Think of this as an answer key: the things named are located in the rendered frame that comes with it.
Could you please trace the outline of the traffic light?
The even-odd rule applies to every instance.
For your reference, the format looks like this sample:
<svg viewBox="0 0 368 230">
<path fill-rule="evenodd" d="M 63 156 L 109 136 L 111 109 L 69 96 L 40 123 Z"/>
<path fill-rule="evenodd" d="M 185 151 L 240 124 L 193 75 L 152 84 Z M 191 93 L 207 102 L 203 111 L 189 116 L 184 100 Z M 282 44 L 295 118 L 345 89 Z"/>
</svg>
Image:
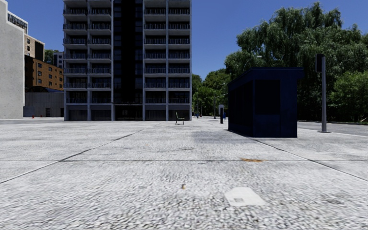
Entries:
<svg viewBox="0 0 368 230">
<path fill-rule="evenodd" d="M 327 133 L 327 103 L 326 103 L 326 57 L 315 55 L 315 71 L 322 74 L 322 121 L 321 132 Z"/>
</svg>

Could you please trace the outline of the brown brick building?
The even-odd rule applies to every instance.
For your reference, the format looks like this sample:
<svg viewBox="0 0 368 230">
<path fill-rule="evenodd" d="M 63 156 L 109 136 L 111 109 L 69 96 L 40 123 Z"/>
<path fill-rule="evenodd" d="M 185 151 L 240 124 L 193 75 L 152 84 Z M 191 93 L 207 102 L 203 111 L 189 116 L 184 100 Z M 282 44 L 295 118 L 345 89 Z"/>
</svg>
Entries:
<svg viewBox="0 0 368 230">
<path fill-rule="evenodd" d="M 62 92 L 63 69 L 30 56 L 24 56 L 25 92 Z"/>
</svg>

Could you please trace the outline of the trees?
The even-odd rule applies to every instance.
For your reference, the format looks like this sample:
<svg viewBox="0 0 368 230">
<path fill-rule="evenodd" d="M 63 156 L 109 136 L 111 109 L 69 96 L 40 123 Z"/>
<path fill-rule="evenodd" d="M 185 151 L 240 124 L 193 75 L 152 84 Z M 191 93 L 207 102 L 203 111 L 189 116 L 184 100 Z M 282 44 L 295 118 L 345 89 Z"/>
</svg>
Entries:
<svg viewBox="0 0 368 230">
<path fill-rule="evenodd" d="M 326 57 L 327 120 L 368 123 L 368 33 L 357 25 L 343 28 L 338 9 L 325 11 L 319 2 L 305 8 L 283 7 L 269 20 L 236 36 L 237 51 L 224 67 L 204 79 L 193 75 L 195 111 L 213 114 L 213 97 L 227 93 L 227 83 L 243 73 L 247 60 L 262 55 L 252 67 L 302 67 L 298 80 L 298 119 L 322 118 L 322 74 L 315 71 L 315 55 Z"/>
</svg>

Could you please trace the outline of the pale concrete building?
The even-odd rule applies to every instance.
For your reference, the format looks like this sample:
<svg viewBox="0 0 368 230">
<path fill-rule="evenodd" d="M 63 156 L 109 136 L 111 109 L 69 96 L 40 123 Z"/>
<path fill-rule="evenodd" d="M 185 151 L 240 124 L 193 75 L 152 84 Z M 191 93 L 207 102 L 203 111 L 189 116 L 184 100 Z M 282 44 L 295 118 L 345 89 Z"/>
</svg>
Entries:
<svg viewBox="0 0 368 230">
<path fill-rule="evenodd" d="M 23 118 L 24 103 L 24 31 L 8 21 L 0 0 L 0 119 Z"/>
</svg>

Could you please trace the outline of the grey street lamp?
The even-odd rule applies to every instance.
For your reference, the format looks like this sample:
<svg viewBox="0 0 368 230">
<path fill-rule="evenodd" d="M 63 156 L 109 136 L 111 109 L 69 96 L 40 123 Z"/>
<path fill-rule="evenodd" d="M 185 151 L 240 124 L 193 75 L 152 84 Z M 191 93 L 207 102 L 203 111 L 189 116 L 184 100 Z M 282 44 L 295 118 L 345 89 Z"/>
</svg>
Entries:
<svg viewBox="0 0 368 230">
<path fill-rule="evenodd" d="M 224 94 L 221 94 L 221 95 L 219 95 L 219 96 L 216 96 L 216 93 L 214 92 L 214 97 L 213 97 L 213 108 L 214 108 L 214 119 L 216 119 L 216 99 L 218 98 L 218 97 L 221 97 L 221 96 L 225 96 L 225 95 L 227 95 L 228 93 L 224 93 Z"/>
<path fill-rule="evenodd" d="M 256 55 L 251 57 L 249 60 L 246 61 L 246 63 L 243 66 L 243 72 L 246 72 L 247 70 L 249 70 L 252 67 L 252 64 L 255 62 L 256 59 L 258 58 L 262 58 L 262 55 Z"/>
</svg>

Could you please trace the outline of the blue booth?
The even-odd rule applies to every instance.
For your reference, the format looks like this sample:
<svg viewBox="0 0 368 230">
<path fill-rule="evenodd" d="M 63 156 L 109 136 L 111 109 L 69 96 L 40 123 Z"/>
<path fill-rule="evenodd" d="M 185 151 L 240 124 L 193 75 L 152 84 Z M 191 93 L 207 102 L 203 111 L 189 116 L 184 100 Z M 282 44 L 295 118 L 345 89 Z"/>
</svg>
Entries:
<svg viewBox="0 0 368 230">
<path fill-rule="evenodd" d="M 228 129 L 255 138 L 297 137 L 301 67 L 251 68 L 228 84 Z"/>
</svg>

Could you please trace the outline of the white distant building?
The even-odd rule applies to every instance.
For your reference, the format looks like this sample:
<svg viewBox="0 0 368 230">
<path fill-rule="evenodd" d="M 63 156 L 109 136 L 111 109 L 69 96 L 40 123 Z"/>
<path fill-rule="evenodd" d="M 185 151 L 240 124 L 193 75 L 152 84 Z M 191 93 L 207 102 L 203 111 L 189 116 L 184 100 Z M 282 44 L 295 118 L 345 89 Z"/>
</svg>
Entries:
<svg viewBox="0 0 368 230">
<path fill-rule="evenodd" d="M 64 68 L 64 52 L 54 52 L 53 53 L 53 65 L 63 69 Z"/>
</svg>

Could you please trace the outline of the low grey concrete building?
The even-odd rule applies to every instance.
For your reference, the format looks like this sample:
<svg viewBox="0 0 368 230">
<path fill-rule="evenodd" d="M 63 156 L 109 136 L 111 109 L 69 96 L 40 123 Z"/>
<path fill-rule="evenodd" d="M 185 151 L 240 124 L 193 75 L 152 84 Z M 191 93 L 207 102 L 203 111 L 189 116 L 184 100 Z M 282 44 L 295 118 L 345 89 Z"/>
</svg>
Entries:
<svg viewBox="0 0 368 230">
<path fill-rule="evenodd" d="M 64 92 L 45 88 L 31 87 L 25 93 L 23 117 L 63 117 Z"/>
</svg>

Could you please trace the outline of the tan concrete building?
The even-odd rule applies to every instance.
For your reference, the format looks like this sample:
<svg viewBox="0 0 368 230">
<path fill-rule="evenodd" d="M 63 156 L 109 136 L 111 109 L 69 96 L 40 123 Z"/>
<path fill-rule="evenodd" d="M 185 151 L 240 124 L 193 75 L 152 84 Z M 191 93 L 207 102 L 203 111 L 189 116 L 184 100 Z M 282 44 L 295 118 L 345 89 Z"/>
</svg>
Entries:
<svg viewBox="0 0 368 230">
<path fill-rule="evenodd" d="M 24 34 L 24 54 L 34 59 L 44 61 L 45 43 L 31 37 L 28 34 Z"/>
</svg>

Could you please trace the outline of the grey concrete balcony tower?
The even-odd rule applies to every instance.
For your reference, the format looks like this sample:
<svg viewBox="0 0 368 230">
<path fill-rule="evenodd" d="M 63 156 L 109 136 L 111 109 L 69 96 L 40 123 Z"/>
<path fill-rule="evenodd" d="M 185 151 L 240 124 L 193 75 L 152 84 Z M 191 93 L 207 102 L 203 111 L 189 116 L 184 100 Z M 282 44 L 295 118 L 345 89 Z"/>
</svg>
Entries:
<svg viewBox="0 0 368 230">
<path fill-rule="evenodd" d="M 192 0 L 63 0 L 65 119 L 192 118 Z"/>
</svg>

